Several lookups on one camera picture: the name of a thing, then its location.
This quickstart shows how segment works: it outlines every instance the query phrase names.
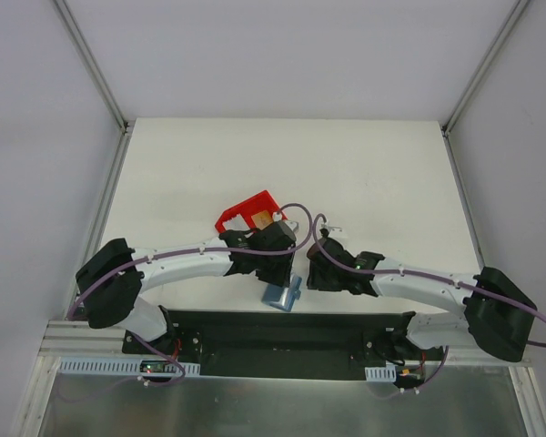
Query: wire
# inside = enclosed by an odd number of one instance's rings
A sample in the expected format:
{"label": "wire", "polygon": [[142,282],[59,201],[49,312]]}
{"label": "wire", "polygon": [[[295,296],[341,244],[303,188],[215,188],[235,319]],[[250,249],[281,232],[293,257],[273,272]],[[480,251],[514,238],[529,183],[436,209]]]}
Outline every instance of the wire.
{"label": "wire", "polygon": [[[287,250],[271,250],[271,251],[252,250],[252,249],[237,249],[237,248],[205,248],[204,251],[205,252],[220,252],[220,251],[222,251],[222,252],[240,252],[240,253],[247,253],[247,254],[253,254],[253,255],[276,257],[276,256],[280,256],[280,255],[288,255],[288,254],[291,254],[293,252],[296,252],[296,251],[300,250],[306,244],[308,244],[308,241],[309,241],[309,239],[311,239],[311,236],[313,234],[313,220],[312,220],[312,217],[311,217],[311,213],[309,212],[309,210],[306,207],[304,207],[300,203],[288,203],[287,205],[283,206],[279,211],[283,211],[284,209],[287,209],[287,208],[300,208],[301,210],[303,210],[305,212],[306,216],[308,217],[308,235],[295,248],[291,248],[291,249],[287,249]],[[200,249],[172,250],[170,252],[157,254],[152,258],[152,260],[172,258],[172,257],[180,256],[180,255],[189,255],[189,254],[194,254],[194,253],[200,253]],[[81,296],[79,296],[79,298],[75,301],[75,303],[71,306],[71,308],[67,312],[66,318],[69,319],[69,320],[73,320],[75,312],[76,312],[77,308],[79,308],[81,303],[83,303],[83,301],[85,301],[85,299],[88,298],[91,295],[91,293],[93,293],[95,290],[97,290],[108,279],[115,277],[115,275],[117,275],[118,273],[120,273],[122,271],[125,271],[125,270],[127,270],[127,269],[129,269],[131,267],[135,267],[135,266],[137,266],[139,264],[143,264],[144,262],[149,262],[149,261],[150,261],[150,259],[148,257],[142,257],[142,258],[138,258],[138,259],[134,259],[132,261],[126,262],[125,264],[122,264],[121,266],[110,270],[104,276],[102,276],[101,278],[96,280],[91,285],[91,287],[89,287],[87,290],[85,290],[85,292],[83,292],[81,294]],[[136,334],[133,334],[133,335],[146,349],[148,349],[149,351],[151,351],[152,353],[154,353],[158,357],[161,357],[164,360],[169,361],[170,363],[174,364],[176,366],[176,368],[179,369],[180,372],[181,372],[180,376],[178,376],[176,378],[172,378],[170,381],[167,381],[167,382],[147,381],[148,385],[151,385],[152,387],[163,387],[163,386],[166,386],[166,385],[173,385],[173,384],[176,384],[176,383],[182,381],[182,379],[186,376],[186,370],[175,358],[168,357],[166,354],[164,354],[164,353],[158,351],[157,349],[155,349],[154,347],[150,346],[145,340],[143,340],[138,335],[136,335]],[[77,400],[72,400],[72,399],[66,398],[64,395],[62,395],[60,393],[60,387],[59,387],[60,384],[57,384],[56,393],[57,393],[57,396],[62,401],[65,401],[65,402],[68,402],[68,403],[78,403],[78,402],[82,402],[82,401],[87,401],[89,399],[93,399],[95,397],[99,397],[99,396],[113,390],[118,385],[121,385],[121,384],[123,384],[124,382],[127,382],[127,381],[133,381],[135,379],[137,379],[137,378],[134,378],[134,377],[124,378],[123,380],[116,381],[113,384],[105,387],[101,391],[96,391],[95,393],[91,393],[91,394],[87,395],[86,397],[80,398],[80,399],[77,399]]]}
{"label": "wire", "polygon": [[396,359],[391,359],[391,358],[388,358],[386,356],[386,354],[382,353],[379,348],[376,347],[376,344],[374,344],[372,346],[372,350],[374,351],[374,353],[376,353],[378,355],[379,358],[383,359],[384,361],[387,361],[389,362],[390,364],[394,364],[395,366],[400,366],[400,367],[404,367],[406,366],[406,362],[401,359],[401,360],[396,360]]}
{"label": "wire", "polygon": [[250,229],[247,229],[247,230],[241,230],[241,232],[245,235],[247,234],[251,234],[251,233],[255,233],[255,232],[259,232],[261,229],[259,228],[250,228]]}
{"label": "wire", "polygon": [[[300,203],[288,203],[287,205],[283,206],[279,211],[283,211],[287,208],[300,208],[305,213],[306,216],[308,216],[308,235],[301,241],[295,248],[286,249],[286,250],[253,250],[253,249],[238,249],[238,248],[204,248],[205,252],[236,252],[236,253],[247,253],[249,255],[260,255],[260,256],[266,256],[266,257],[278,257],[281,255],[288,255],[293,252],[296,252],[303,248],[306,244],[308,244],[309,239],[313,235],[313,221],[311,218],[311,213],[309,210],[301,205]],[[166,259],[166,258],[172,258],[177,257],[180,255],[191,255],[195,253],[201,253],[200,248],[193,248],[193,249],[179,249],[179,250],[172,250],[169,252],[164,253],[158,253],[152,257],[152,261],[154,260],[160,260],[160,259]],[[91,293],[93,293],[95,290],[97,290],[104,282],[106,282],[108,279],[115,277],[118,273],[127,270],[131,267],[135,267],[139,264],[143,264],[144,262],[150,262],[150,259],[148,257],[142,257],[138,259],[134,259],[132,261],[126,262],[125,264],[122,264],[119,267],[116,267],[115,269],[111,269],[108,273],[103,275],[101,278],[96,280],[93,284],[91,284],[91,287],[87,288],[83,293],[81,293],[81,296],[75,301],[75,303],[71,306],[69,311],[66,314],[66,318],[68,320],[73,320],[73,316],[75,315],[75,311],[77,308],[79,308],[79,305],[87,299]]]}
{"label": "wire", "polygon": [[182,349],[182,340],[181,340],[181,339],[177,339],[176,348],[175,348],[175,350],[174,350],[174,353],[172,354],[172,358],[173,358],[174,360],[177,360],[178,354],[180,353],[180,349]]}
{"label": "wire", "polygon": [[440,374],[440,371],[445,366],[445,363],[447,362],[448,357],[449,357],[449,346],[446,346],[443,352],[443,357],[441,358],[439,366],[437,366],[437,369],[435,369],[435,371],[429,376],[429,378],[427,378],[419,387],[417,387],[416,390],[415,389],[397,390],[387,396],[378,396],[378,394],[372,392],[370,388],[368,388],[368,390],[373,398],[376,398],[380,401],[387,401],[389,399],[396,398],[397,396],[401,394],[406,394],[410,392],[415,392],[419,394],[419,389],[421,391],[424,390],[425,386],[430,384]]}
{"label": "wire", "polygon": [[[344,269],[345,271],[350,271],[350,272],[357,273],[357,274],[372,274],[372,275],[399,274],[399,270],[397,270],[397,269],[378,269],[378,270],[353,269],[352,267],[346,266],[345,264],[342,264],[341,262],[333,259],[327,253],[327,251],[324,250],[323,246],[319,242],[318,236],[316,235],[316,230],[315,230],[320,219],[323,219],[324,222],[327,222],[326,217],[323,214],[318,214],[315,217],[315,219],[312,220],[311,213],[308,211],[308,209],[306,207],[304,207],[300,203],[289,203],[289,204],[285,205],[284,207],[282,207],[279,211],[283,211],[286,208],[300,208],[306,213],[306,215],[308,217],[308,235],[296,247],[291,248],[291,249],[286,249],[286,250],[271,250],[271,251],[253,250],[253,249],[237,249],[237,248],[204,248],[204,251],[205,252],[236,252],[236,253],[246,253],[246,254],[251,254],[251,255],[276,257],[276,256],[288,255],[288,254],[291,254],[291,253],[294,253],[294,252],[300,250],[301,248],[303,248],[308,243],[309,239],[311,237],[313,237],[313,239],[315,241],[315,244],[318,246],[319,251],[330,262],[332,262],[334,265],[340,267],[341,269]],[[144,262],[151,262],[151,261],[154,261],[154,260],[172,258],[172,257],[175,257],[175,256],[181,256],[181,255],[190,255],[190,254],[195,254],[195,253],[201,253],[201,249],[198,248],[198,249],[172,250],[172,251],[169,251],[169,252],[156,254],[151,259],[149,259],[148,257],[143,257],[143,258],[134,259],[134,260],[129,261],[129,262],[125,263],[125,264],[122,264],[121,266],[110,270],[108,273],[106,273],[100,279],[95,281],[87,290],[85,290],[85,292],[83,292],[81,294],[81,296],[79,296],[79,298],[71,306],[68,313],[66,314],[66,317],[69,320],[72,320],[73,316],[75,315],[76,309],[81,305],[81,303],[83,303],[85,301],[85,299],[87,299],[89,297],[89,295],[91,295],[91,293],[93,293],[95,290],[97,290],[108,279],[113,278],[116,274],[118,274],[118,273],[120,273],[120,272],[122,272],[122,271],[124,271],[126,269],[129,269],[131,267],[135,267],[135,266],[137,266],[139,264],[143,264]],[[487,298],[495,299],[495,300],[507,303],[507,304],[509,304],[509,305],[511,305],[511,306],[513,306],[515,308],[518,308],[520,310],[524,310],[524,311],[530,313],[535,318],[540,319],[541,321],[546,323],[546,316],[544,314],[542,314],[542,313],[534,310],[533,308],[530,308],[530,307],[528,307],[528,306],[526,306],[526,305],[524,305],[524,304],[522,304],[522,303],[520,303],[520,302],[518,302],[516,300],[506,298],[504,296],[493,293],[491,291],[487,291],[487,290],[484,290],[484,289],[479,288],[479,287],[474,287],[474,286],[472,286],[470,284],[467,284],[465,282],[462,282],[462,281],[460,281],[458,284],[455,284],[449,278],[444,278],[442,276],[435,275],[435,274],[432,274],[432,273],[427,273],[427,272],[424,272],[424,271],[405,269],[405,274],[408,274],[410,276],[425,278],[425,279],[436,280],[438,282],[442,282],[442,283],[445,283],[447,285],[455,285],[455,286],[458,286],[458,287],[463,288],[465,290],[470,290],[470,291],[479,293],[480,295],[485,296]],[[185,377],[186,371],[185,371],[184,367],[179,362],[177,362],[174,358],[168,357],[166,354],[156,350],[155,348],[150,346],[147,342],[145,342],[143,339],[141,339],[141,337],[137,336],[136,334],[134,334],[134,336],[149,351],[151,351],[152,353],[156,354],[157,356],[163,358],[164,360],[171,362],[172,364],[174,364],[177,367],[177,369],[179,369],[181,371],[180,376],[178,376],[177,378],[173,378],[168,382],[149,381],[148,382],[149,385],[152,385],[152,386],[155,386],[155,387],[172,385],[174,383],[177,383],[177,382],[181,381]],[[529,340],[528,344],[533,345],[533,346],[539,346],[539,347],[546,348],[546,343],[545,342]],[[447,360],[448,353],[449,353],[449,347],[446,347],[445,348],[445,353],[443,355],[443,359],[441,360],[441,363],[440,363],[439,367],[437,368],[437,370],[435,370],[433,372],[433,374],[427,380],[425,380],[425,382],[423,384],[421,384],[420,387],[424,387],[427,383],[431,382],[439,374],[441,368],[443,367],[443,365],[445,364],[445,361]],[[91,395],[89,395],[89,396],[87,396],[85,398],[82,398],[81,400],[68,400],[68,401],[70,401],[70,402],[85,401],[87,399],[91,399],[94,396],[99,396],[99,395],[104,394],[105,392],[107,392],[109,390],[112,390],[113,388],[115,388],[120,383],[123,383],[125,381],[130,381],[130,380],[133,380],[133,378],[126,378],[126,379],[117,381],[116,383],[110,385],[109,387],[106,387],[102,391],[99,391],[97,393],[92,393]]]}
{"label": "wire", "polygon": [[420,355],[420,372],[424,375],[425,374],[425,362],[427,361],[427,353],[423,351]]}
{"label": "wire", "polygon": [[[327,251],[323,248],[323,246],[321,245],[321,243],[319,242],[319,239],[318,239],[318,236],[316,234],[316,228],[318,227],[318,223],[320,220],[324,220],[324,222],[326,222],[326,216],[324,216],[323,214],[318,214],[316,216],[316,218],[313,220],[313,233],[312,233],[312,236],[313,236],[313,239],[316,243],[316,245],[318,246],[318,249],[319,251],[332,263],[332,264],[335,264],[336,266],[340,267],[341,269],[344,269],[345,271],[350,271],[352,273],[357,273],[357,274],[367,274],[367,275],[392,275],[392,274],[400,274],[400,271],[397,270],[397,269],[378,269],[378,270],[373,270],[373,269],[353,269],[352,267],[350,266],[347,266],[345,264],[342,264],[341,262],[333,259],[331,257],[331,255],[329,255],[327,253]],[[425,278],[425,279],[432,279],[432,280],[436,280],[437,282],[443,282],[444,284],[447,284],[447,285],[453,285],[455,286],[455,282],[453,282],[452,279],[449,279],[449,278],[444,278],[442,276],[439,276],[439,275],[434,275],[432,273],[427,273],[425,271],[418,271],[418,270],[409,270],[409,269],[405,269],[404,270],[404,273],[405,275],[409,275],[409,276],[417,276],[419,278]],[[470,284],[466,284],[465,282],[462,282],[460,281],[458,284],[457,284],[458,287],[462,288],[462,289],[465,289],[465,290],[470,290],[470,291],[473,291],[475,293],[478,293],[482,296],[485,296],[486,298],[490,298],[490,299],[494,299],[494,300],[499,300],[500,302],[504,302],[504,303],[507,303],[509,305],[511,305],[512,307],[515,307],[519,310],[523,310],[523,311],[526,311],[528,313],[530,313],[532,316],[534,316],[535,318],[537,319],[540,319],[541,321],[543,321],[544,323],[546,323],[546,315],[542,314],[541,312],[539,311],[536,311],[534,308],[530,308],[529,306],[527,305],[524,305],[523,303],[520,303],[516,300],[513,300],[513,299],[510,299],[510,298],[506,298],[505,296],[501,296],[500,294],[497,294],[497,293],[493,293],[491,291],[487,291],[485,289],[482,289],[480,287],[474,287]],[[533,340],[528,340],[528,344],[532,345],[532,346],[539,346],[539,347],[542,347],[542,348],[546,348],[546,343],[545,342],[541,342],[541,341],[533,341]]]}

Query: red object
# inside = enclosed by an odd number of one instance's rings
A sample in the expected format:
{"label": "red object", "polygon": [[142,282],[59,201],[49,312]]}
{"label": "red object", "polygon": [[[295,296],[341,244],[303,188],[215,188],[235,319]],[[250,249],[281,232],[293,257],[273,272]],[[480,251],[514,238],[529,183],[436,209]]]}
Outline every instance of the red object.
{"label": "red object", "polygon": [[180,341],[180,339],[177,339],[177,342],[176,342],[176,349],[174,350],[174,353],[172,354],[172,358],[175,360],[176,358],[178,358],[178,354],[180,353],[180,350],[182,349],[182,341]]}
{"label": "red object", "polygon": [[[215,225],[218,233],[224,232],[226,221],[230,221],[237,216],[241,216],[247,226],[251,228],[263,229],[266,225],[273,222],[273,213],[279,211],[279,205],[269,194],[267,190],[261,191],[252,198],[225,210]],[[287,219],[285,214],[281,213],[283,219]]]}

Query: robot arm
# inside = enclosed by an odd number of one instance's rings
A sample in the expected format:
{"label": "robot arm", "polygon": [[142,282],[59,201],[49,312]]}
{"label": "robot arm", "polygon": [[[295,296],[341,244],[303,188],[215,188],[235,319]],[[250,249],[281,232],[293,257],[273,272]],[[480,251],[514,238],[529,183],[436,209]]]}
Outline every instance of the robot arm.
{"label": "robot arm", "polygon": [[172,347],[174,337],[167,311],[143,300],[141,293],[183,279],[253,271],[260,280],[286,287],[290,281],[293,253],[262,256],[235,249],[285,250],[295,247],[295,241],[295,234],[284,221],[262,230],[255,229],[250,236],[244,231],[227,230],[195,245],[162,250],[161,253],[183,253],[163,259],[157,249],[131,249],[125,239],[114,239],[77,272],[76,283],[84,293],[110,270],[148,257],[150,262],[126,269],[89,295],[85,300],[86,316],[91,328],[119,326],[166,351]]}
{"label": "robot arm", "polygon": [[[385,335],[387,345],[396,350],[427,350],[439,346],[477,344],[490,355],[506,361],[520,361],[530,335],[533,316],[502,302],[485,299],[457,286],[459,282],[482,287],[536,309],[499,270],[484,268],[480,275],[439,273],[420,269],[421,276],[405,274],[414,270],[394,259],[373,252],[354,257],[322,230],[322,248],[350,269],[388,270],[369,275],[345,270],[332,263],[317,245],[308,251],[308,288],[342,291],[373,297],[396,297],[425,303],[444,312],[406,314],[402,331]],[[262,230],[228,230],[217,238],[173,250],[131,249],[124,239],[108,242],[77,272],[76,282],[83,293],[109,271],[134,259],[150,262],[130,267],[107,280],[85,299],[91,328],[119,326],[139,335],[156,349],[172,353],[176,334],[168,312],[140,297],[145,290],[182,279],[202,276],[228,276],[256,272],[259,280],[280,287],[290,283],[293,253],[263,256],[239,249],[279,251],[295,247],[295,234],[285,221],[274,222]],[[433,275],[449,279],[443,283]]]}
{"label": "robot arm", "polygon": [[[511,298],[536,310],[534,303],[501,271],[484,268],[479,275],[443,273],[411,266],[373,252],[357,257],[322,230],[322,248],[335,260],[353,269],[386,270],[377,276],[344,270],[321,253],[317,245],[308,251],[308,288],[323,291],[348,290],[359,295],[415,300],[445,312],[413,313],[404,338],[422,350],[439,346],[477,344],[490,355],[505,361],[520,361],[531,331],[533,316],[497,300],[485,299],[459,287],[459,283],[477,286]],[[419,271],[420,276],[405,274]],[[448,283],[434,278],[448,279]]]}

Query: metal frame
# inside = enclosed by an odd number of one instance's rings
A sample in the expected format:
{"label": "metal frame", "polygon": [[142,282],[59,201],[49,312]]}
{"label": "metal frame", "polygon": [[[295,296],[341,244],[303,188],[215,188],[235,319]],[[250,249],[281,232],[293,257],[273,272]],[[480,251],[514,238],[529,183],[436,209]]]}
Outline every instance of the metal frame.
{"label": "metal frame", "polygon": [[[156,358],[145,360],[140,358],[85,358],[66,357],[61,359],[58,372],[65,375],[97,375],[97,376],[145,376],[141,366],[144,363],[157,362]],[[180,362],[187,378],[204,378],[200,375],[200,364]],[[156,378],[172,378],[181,376],[182,372],[174,364],[166,364],[162,371],[154,371]]]}
{"label": "metal frame", "polygon": [[[116,147],[113,161],[108,170],[105,186],[98,200],[96,216],[89,230],[89,239],[86,243],[82,257],[86,261],[98,248],[113,196],[116,190],[119,174],[126,156],[133,124],[125,119],[104,75],[91,52],[79,25],[74,18],[66,0],[51,0],[51,3],[59,15],[68,36],[76,48],[86,72],[93,80],[94,86],[104,100],[104,103],[121,130],[121,139]],[[500,31],[492,41],[490,48],[482,58],[480,64],[472,75],[462,93],[458,104],[454,107],[449,121],[442,128],[442,135],[449,154],[450,165],[455,177],[460,194],[461,204],[470,229],[473,246],[476,249],[478,262],[483,265],[480,243],[473,225],[470,205],[467,199],[460,171],[449,142],[449,134],[457,125],[458,120],[465,112],[470,100],[480,88],[487,73],[492,67],[505,43],[509,39],[513,29],[520,22],[531,0],[518,0],[510,10]],[[76,295],[76,286],[68,291],[68,304],[72,303]],[[23,399],[22,409],[15,420],[12,435],[24,437],[36,437],[46,413],[48,398],[53,387],[56,371],[59,368],[61,357],[94,357],[109,358],[114,361],[133,360],[137,357],[149,357],[149,355],[127,357],[121,353],[124,331],[120,329],[90,330],[84,322],[51,321],[49,322],[45,337],[41,344],[35,367]],[[506,363],[498,361],[480,350],[453,350],[448,359],[450,366],[509,366],[512,382],[521,408],[521,414],[525,422],[526,430],[530,436],[546,436],[546,411],[538,389],[531,359],[528,355],[521,363]]]}
{"label": "metal frame", "polygon": [[532,367],[510,368],[521,417],[529,437],[546,436],[546,407]]}
{"label": "metal frame", "polygon": [[490,48],[488,48],[487,52],[481,59],[481,62],[471,76],[467,87],[461,94],[459,102],[457,102],[457,105],[451,111],[449,121],[444,124],[443,132],[445,137],[447,137],[455,125],[457,125],[457,122],[475,95],[475,92],[480,88],[480,85],[485,80],[493,61],[497,59],[501,50],[503,47],[505,47],[505,43],[510,38],[513,29],[520,22],[531,1],[532,0],[518,0],[510,10],[510,13],[500,27],[500,31],[497,33],[495,38],[493,38],[493,41],[491,41]]}
{"label": "metal frame", "polygon": [[[126,131],[121,135],[119,143],[117,144],[115,154],[110,163],[109,169],[107,170],[105,185],[103,186],[103,190],[98,197],[96,214],[91,222],[91,226],[89,227],[89,238],[83,251],[80,265],[85,264],[93,255],[95,255],[99,245],[101,244],[101,238],[103,237],[103,232],[106,227],[107,217],[109,216],[109,210],[111,209],[111,203],[113,202],[113,196],[116,194],[121,168],[123,167],[124,160],[126,159],[127,148],[129,147],[132,131],[133,124],[128,123],[126,125]],[[65,299],[65,313],[75,301],[77,292],[78,288],[74,279],[72,279],[71,283],[69,284],[67,297]]]}
{"label": "metal frame", "polygon": [[122,131],[125,130],[127,126],[126,118],[117,104],[103,73],[101,73],[101,69],[85,40],[83,32],[81,32],[81,29],[71,12],[71,8],[66,3],[66,0],[51,0],[51,3],[55,8],[56,13],[59,15],[59,18],[69,35],[69,39],[73,43],[73,46],[75,46],[81,61],[83,61],[86,72],[91,77],[91,80],[93,80],[93,85],[99,92],[101,98],[103,98],[109,113],[114,118],[119,128],[122,129]]}

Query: white table surface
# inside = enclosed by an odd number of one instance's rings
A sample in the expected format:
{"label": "white table surface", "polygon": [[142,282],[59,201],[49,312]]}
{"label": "white table surface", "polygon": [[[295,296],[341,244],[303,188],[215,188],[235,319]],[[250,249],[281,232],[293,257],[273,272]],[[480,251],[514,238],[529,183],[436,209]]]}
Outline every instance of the white table surface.
{"label": "white table surface", "polygon": [[[405,263],[478,272],[467,221],[435,122],[140,118],[121,171],[103,244],[165,248],[217,235],[221,212],[268,189],[301,202],[349,235],[347,249]],[[298,239],[306,234],[305,216]],[[294,268],[305,280],[305,249]],[[276,311],[252,276],[199,278],[150,290],[169,309]],[[306,290],[294,312],[437,311],[412,302]]]}

